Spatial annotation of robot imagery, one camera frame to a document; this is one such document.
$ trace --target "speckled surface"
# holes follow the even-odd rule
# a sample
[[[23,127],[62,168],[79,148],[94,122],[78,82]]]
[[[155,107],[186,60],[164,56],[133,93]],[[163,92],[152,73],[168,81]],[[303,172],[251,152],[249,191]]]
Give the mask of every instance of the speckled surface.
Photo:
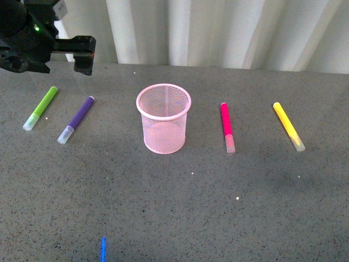
[[[0,261],[98,261],[103,236],[106,261],[348,260],[349,75],[95,64],[87,77],[50,67],[0,70]],[[192,97],[186,143],[170,155],[145,147],[135,105],[161,82]],[[52,85],[57,97],[24,131]],[[88,96],[93,107],[60,145]],[[222,102],[235,154],[225,152]]]

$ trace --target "mesh pen holder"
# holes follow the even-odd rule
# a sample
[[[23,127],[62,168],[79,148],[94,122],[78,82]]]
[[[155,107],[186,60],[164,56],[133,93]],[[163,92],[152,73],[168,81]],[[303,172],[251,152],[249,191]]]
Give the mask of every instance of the mesh pen holder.
[[[144,143],[151,151],[170,154],[184,145],[191,106],[186,90],[172,84],[149,86],[138,95],[136,105],[142,114]]]

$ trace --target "black mechanical part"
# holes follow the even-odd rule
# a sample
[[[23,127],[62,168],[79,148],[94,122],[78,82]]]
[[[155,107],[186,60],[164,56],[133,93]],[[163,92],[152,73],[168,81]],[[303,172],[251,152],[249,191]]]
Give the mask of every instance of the black mechanical part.
[[[73,53],[74,70],[91,75],[96,41],[91,36],[56,39],[53,7],[59,0],[0,0],[0,67],[15,73],[49,73],[51,53]]]

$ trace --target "purple marker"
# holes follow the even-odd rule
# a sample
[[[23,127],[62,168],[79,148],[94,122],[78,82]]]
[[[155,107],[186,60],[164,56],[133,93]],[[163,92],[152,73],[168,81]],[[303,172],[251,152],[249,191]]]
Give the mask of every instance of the purple marker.
[[[67,125],[63,133],[57,139],[58,143],[64,145],[68,141],[71,134],[74,132],[75,128],[80,124],[81,120],[86,115],[86,113],[88,112],[90,107],[93,105],[93,103],[94,103],[93,97],[88,97],[86,99],[85,103],[80,107],[76,115],[70,121],[69,125]]]

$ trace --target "curtain fold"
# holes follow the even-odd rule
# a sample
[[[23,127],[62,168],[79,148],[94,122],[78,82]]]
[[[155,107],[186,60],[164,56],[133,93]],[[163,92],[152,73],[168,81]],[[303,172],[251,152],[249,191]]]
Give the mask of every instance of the curtain fold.
[[[65,0],[95,62],[349,73],[348,0]]]

